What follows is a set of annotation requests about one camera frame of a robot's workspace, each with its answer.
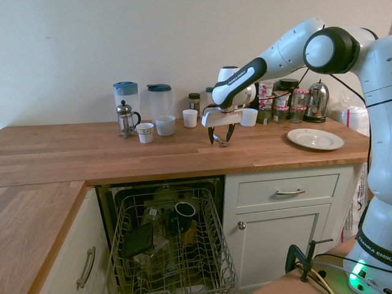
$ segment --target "stainless steel kettle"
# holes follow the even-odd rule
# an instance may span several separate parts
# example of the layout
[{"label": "stainless steel kettle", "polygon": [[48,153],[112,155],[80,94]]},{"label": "stainless steel kettle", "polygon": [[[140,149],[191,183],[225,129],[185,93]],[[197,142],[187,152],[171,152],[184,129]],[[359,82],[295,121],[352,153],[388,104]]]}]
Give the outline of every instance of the stainless steel kettle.
[{"label": "stainless steel kettle", "polygon": [[328,110],[330,92],[321,80],[309,88],[309,102],[306,106],[304,121],[309,123],[324,123]]}]

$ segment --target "white cup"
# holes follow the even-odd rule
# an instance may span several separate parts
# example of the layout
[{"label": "white cup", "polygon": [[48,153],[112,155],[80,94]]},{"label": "white cup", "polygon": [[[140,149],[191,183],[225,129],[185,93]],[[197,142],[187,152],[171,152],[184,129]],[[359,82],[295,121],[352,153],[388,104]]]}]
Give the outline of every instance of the white cup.
[{"label": "white cup", "polygon": [[185,109],[183,110],[184,126],[195,127],[197,123],[197,110]]},{"label": "white cup", "polygon": [[140,142],[146,144],[153,141],[154,125],[150,122],[144,122],[136,126],[136,131],[139,134]]},{"label": "white cup", "polygon": [[243,120],[240,122],[240,125],[243,127],[253,127],[256,125],[258,111],[253,108],[244,108],[243,109]]},{"label": "white cup", "polygon": [[172,115],[161,115],[155,119],[158,135],[171,136],[174,134],[176,118]]}]

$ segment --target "blue lid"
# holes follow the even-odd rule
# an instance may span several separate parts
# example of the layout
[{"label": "blue lid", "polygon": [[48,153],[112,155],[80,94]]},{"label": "blue lid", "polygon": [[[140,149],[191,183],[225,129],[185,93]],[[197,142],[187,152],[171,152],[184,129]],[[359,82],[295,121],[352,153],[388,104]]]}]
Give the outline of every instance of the blue lid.
[{"label": "blue lid", "polygon": [[120,96],[134,95],[137,94],[137,84],[132,81],[120,81],[113,85],[113,90]]},{"label": "blue lid", "polygon": [[172,87],[170,85],[165,85],[165,84],[155,84],[155,85],[147,85],[148,91],[151,92],[164,92],[164,91],[170,91]]}]

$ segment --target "cabinet door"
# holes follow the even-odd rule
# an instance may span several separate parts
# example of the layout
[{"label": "cabinet door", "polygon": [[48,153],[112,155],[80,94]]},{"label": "cabinet door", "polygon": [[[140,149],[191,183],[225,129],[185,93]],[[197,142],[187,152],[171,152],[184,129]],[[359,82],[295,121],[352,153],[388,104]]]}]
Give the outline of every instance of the cabinet door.
[{"label": "cabinet door", "polygon": [[284,275],[290,245],[305,253],[312,239],[319,241],[329,208],[315,205],[237,215],[236,223],[246,226],[233,228],[237,293],[252,293]]},{"label": "cabinet door", "polygon": [[[93,247],[95,247],[94,258],[93,254],[87,254]],[[90,190],[83,200],[40,294],[102,293],[108,257],[108,246],[97,197],[95,192]],[[78,288],[77,280],[87,276],[91,265],[86,285]]]}]

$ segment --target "drawer handle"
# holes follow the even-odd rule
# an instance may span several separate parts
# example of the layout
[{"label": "drawer handle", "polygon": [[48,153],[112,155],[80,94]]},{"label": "drawer handle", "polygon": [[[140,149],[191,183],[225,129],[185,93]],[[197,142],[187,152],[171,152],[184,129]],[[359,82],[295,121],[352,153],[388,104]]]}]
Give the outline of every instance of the drawer handle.
[{"label": "drawer handle", "polygon": [[244,222],[238,222],[238,228],[239,228],[240,230],[245,230],[246,224],[245,224]]},{"label": "drawer handle", "polygon": [[294,191],[294,192],[281,192],[281,191],[276,191],[276,195],[297,195],[297,194],[302,194],[302,193],[305,193],[306,192],[306,190],[300,190],[300,189],[298,189],[297,191]]},{"label": "drawer handle", "polygon": [[94,264],[95,257],[96,257],[96,248],[95,248],[95,246],[93,246],[91,249],[87,250],[87,260],[86,260],[86,265],[85,265],[85,268],[87,268],[87,270],[86,271],[83,270],[83,273],[86,273],[86,275],[83,277],[83,273],[82,273],[81,278],[76,281],[76,285],[77,285],[76,288],[77,289],[79,289],[79,288],[83,289],[85,287],[87,280],[88,280],[88,277],[91,274],[91,270],[92,270],[92,266]]}]

